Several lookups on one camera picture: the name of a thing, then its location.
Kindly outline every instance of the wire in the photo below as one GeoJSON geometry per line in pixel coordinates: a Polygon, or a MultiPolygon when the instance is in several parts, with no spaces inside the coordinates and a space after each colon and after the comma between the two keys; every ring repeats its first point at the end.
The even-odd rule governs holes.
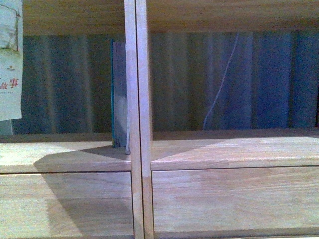
{"type": "Polygon", "coordinates": [[[214,109],[214,107],[215,107],[215,104],[216,104],[216,102],[217,102],[217,99],[218,99],[218,97],[219,97],[219,94],[220,94],[220,92],[221,92],[221,89],[223,88],[224,81],[225,81],[225,78],[226,78],[226,74],[227,74],[227,71],[228,71],[228,67],[229,67],[230,61],[231,61],[231,59],[233,58],[233,55],[234,55],[234,52],[235,52],[235,49],[236,49],[236,46],[237,46],[238,37],[239,37],[239,32],[238,32],[237,35],[236,35],[234,47],[233,47],[233,50],[232,50],[232,52],[231,52],[231,54],[230,54],[230,57],[229,57],[229,59],[228,59],[228,62],[227,62],[227,65],[226,65],[226,69],[225,69],[225,72],[224,72],[224,75],[223,75],[223,79],[222,79],[222,81],[221,81],[221,83],[220,83],[220,87],[219,87],[219,90],[218,90],[218,92],[217,92],[217,95],[216,95],[216,97],[215,97],[215,99],[214,99],[214,102],[213,102],[213,104],[211,105],[209,111],[208,111],[207,114],[206,114],[206,117],[205,117],[205,120],[204,120],[203,130],[205,130],[205,128],[206,128],[208,116],[209,116],[209,115],[211,114],[211,112],[213,111],[213,109],[214,109]]]}

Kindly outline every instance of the curtain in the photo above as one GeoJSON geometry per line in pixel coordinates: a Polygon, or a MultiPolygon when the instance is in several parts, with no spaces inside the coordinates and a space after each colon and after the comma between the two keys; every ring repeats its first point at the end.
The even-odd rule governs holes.
{"type": "Polygon", "coordinates": [[[15,134],[111,131],[110,40],[123,35],[24,38],[22,119],[15,134]]]}
{"type": "MultiPolygon", "coordinates": [[[[151,34],[154,131],[203,130],[235,33],[151,34]]],[[[24,38],[15,134],[111,131],[110,40],[24,38]]],[[[314,127],[319,32],[241,32],[206,129],[314,127]]]]}
{"type": "MultiPolygon", "coordinates": [[[[155,131],[203,130],[235,33],[152,36],[155,131]]],[[[241,32],[206,129],[314,127],[319,32],[241,32]]]]}

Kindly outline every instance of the poster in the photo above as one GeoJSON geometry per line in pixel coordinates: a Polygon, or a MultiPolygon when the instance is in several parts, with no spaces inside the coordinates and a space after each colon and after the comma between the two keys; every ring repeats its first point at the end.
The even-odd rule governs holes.
{"type": "Polygon", "coordinates": [[[21,118],[22,0],[0,0],[0,121],[21,118]]]}

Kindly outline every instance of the book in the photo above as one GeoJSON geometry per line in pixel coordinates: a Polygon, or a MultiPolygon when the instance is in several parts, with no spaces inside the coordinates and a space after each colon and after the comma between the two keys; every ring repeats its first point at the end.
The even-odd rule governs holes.
{"type": "Polygon", "coordinates": [[[126,147],[130,154],[125,43],[111,41],[111,105],[113,147],[126,147]]]}

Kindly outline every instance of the wooden panel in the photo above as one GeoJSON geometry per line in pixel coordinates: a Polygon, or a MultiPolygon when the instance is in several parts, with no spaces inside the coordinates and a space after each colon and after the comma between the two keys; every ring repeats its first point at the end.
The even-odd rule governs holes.
{"type": "Polygon", "coordinates": [[[140,122],[138,95],[138,67],[136,47],[135,1],[124,0],[125,6],[125,51],[128,96],[128,120],[130,126],[130,153],[132,159],[132,196],[134,215],[134,236],[144,238],[142,169],[140,151],[140,122]]]}
{"type": "Polygon", "coordinates": [[[152,239],[153,203],[151,178],[151,140],[152,110],[151,82],[149,57],[149,30],[147,21],[146,0],[136,0],[136,28],[138,50],[138,81],[139,81],[139,113],[141,134],[141,161],[143,182],[143,210],[145,239],[152,239]]]}
{"type": "Polygon", "coordinates": [[[318,235],[319,167],[153,172],[156,238],[318,235]]]}
{"type": "Polygon", "coordinates": [[[264,31],[319,27],[318,0],[148,0],[152,31],[264,31]]]}
{"type": "Polygon", "coordinates": [[[0,135],[0,143],[94,142],[112,141],[110,133],[63,133],[0,135]]]}
{"type": "Polygon", "coordinates": [[[0,143],[0,173],[130,171],[112,142],[0,143]]]}
{"type": "Polygon", "coordinates": [[[133,238],[130,173],[0,176],[0,238],[133,238]]]}
{"type": "Polygon", "coordinates": [[[24,0],[25,35],[124,33],[123,0],[24,0]]]}
{"type": "Polygon", "coordinates": [[[316,129],[181,132],[163,138],[169,135],[179,140],[153,142],[152,170],[319,165],[316,129]]]}
{"type": "MultiPolygon", "coordinates": [[[[318,0],[148,0],[152,31],[319,27],[318,0]]],[[[124,33],[123,0],[25,0],[25,35],[124,33]]]]}

